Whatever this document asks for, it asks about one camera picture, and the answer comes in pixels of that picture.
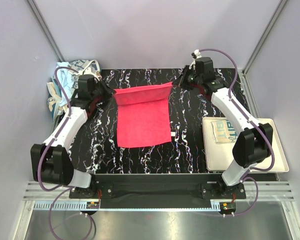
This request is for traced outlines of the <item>red pink towel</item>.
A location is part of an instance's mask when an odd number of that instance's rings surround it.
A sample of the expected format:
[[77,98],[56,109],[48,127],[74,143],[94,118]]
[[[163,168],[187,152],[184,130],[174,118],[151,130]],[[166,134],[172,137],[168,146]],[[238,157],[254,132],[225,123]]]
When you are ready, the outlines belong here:
[[117,145],[143,148],[172,141],[169,112],[171,82],[116,89]]

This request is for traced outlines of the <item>cream rabbit print towel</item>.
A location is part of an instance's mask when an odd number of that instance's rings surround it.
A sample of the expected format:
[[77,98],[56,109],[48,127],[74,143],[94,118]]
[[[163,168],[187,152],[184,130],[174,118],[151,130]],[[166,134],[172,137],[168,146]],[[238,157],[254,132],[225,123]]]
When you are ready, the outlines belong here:
[[214,120],[210,125],[216,144],[232,144],[236,142],[238,138],[237,132],[227,119]]

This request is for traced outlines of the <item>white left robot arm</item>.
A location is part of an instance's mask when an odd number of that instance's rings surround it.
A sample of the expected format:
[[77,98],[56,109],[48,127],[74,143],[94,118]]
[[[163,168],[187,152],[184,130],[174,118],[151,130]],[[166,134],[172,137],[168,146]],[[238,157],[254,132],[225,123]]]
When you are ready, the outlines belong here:
[[87,198],[93,198],[98,193],[92,174],[74,168],[69,150],[78,131],[95,114],[98,105],[113,94],[114,90],[96,74],[79,76],[78,88],[63,119],[42,144],[34,144],[30,149],[33,179],[44,191],[49,191],[44,184],[54,184],[57,188],[80,188]]

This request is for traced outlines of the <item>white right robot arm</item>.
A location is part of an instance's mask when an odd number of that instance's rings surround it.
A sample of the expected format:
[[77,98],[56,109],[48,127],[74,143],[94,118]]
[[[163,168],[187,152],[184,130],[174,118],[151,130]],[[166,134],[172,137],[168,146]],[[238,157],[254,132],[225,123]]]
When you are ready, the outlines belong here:
[[233,161],[221,175],[217,185],[218,195],[229,198],[235,192],[235,185],[243,182],[245,176],[256,165],[271,157],[266,171],[273,168],[275,154],[272,147],[273,127],[262,124],[237,100],[227,82],[218,78],[210,57],[195,56],[190,65],[185,65],[174,86],[185,90],[198,89],[212,105],[216,106],[233,126],[237,139],[232,149]]

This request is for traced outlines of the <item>navy cream patterned towel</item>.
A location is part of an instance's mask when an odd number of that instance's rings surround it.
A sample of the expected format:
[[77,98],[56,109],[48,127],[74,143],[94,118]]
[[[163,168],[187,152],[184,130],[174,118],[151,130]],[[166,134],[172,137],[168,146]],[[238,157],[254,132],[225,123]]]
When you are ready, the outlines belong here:
[[68,62],[68,67],[73,70],[70,70],[72,75],[80,76],[80,75],[94,75],[98,78],[101,77],[101,68],[99,62],[95,59],[93,60],[72,60]]

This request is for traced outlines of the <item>white light blue towel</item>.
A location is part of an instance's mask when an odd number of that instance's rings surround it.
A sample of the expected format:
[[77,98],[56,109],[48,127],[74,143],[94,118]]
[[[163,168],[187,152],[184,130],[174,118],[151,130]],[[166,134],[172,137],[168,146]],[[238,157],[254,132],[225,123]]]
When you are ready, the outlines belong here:
[[[63,90],[66,93],[66,96],[70,100],[72,98],[72,95],[74,92],[74,85],[75,85],[75,80],[73,78],[73,71],[71,71],[69,69],[65,69],[65,68],[59,69],[57,71],[57,77],[58,77],[59,83],[61,84]],[[66,97],[65,97],[64,93],[62,92],[59,84],[57,83],[55,76],[52,77],[52,82],[54,84],[54,89],[56,91],[56,94],[59,97],[61,97],[59,106],[63,107],[64,105],[67,105]]]

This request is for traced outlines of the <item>teal patterned towel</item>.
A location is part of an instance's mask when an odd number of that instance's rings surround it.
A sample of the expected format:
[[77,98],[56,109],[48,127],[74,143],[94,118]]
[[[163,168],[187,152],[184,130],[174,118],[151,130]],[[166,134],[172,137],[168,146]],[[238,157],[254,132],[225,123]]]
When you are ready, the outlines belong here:
[[49,93],[49,97],[47,99],[47,105],[48,105],[48,109],[51,113],[51,117],[53,122],[56,122],[56,119],[58,116],[61,116],[63,114],[65,114],[68,110],[68,101],[67,101],[67,105],[64,106],[59,106],[59,103],[61,101],[61,97],[59,97],[56,93],[55,87],[54,87],[54,83],[53,82],[48,82],[47,84],[47,90]]

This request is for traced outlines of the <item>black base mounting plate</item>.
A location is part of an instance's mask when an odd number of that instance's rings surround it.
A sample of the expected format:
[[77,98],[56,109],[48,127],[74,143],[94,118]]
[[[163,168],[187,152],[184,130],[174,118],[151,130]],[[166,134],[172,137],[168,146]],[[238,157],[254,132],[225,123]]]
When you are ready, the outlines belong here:
[[127,195],[185,195],[204,200],[246,199],[242,183],[226,186],[219,173],[172,174],[97,174],[92,176],[92,186],[77,187],[70,192],[71,199],[114,199]]

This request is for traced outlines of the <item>aluminium rail frame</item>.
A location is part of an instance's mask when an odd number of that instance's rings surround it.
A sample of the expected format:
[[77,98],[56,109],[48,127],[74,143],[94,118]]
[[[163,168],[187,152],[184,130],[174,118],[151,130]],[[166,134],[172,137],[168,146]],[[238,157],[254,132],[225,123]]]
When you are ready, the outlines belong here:
[[73,199],[74,189],[41,190],[28,183],[15,240],[226,239],[300,240],[300,217],[290,185],[255,176],[246,199],[186,195],[125,195]]

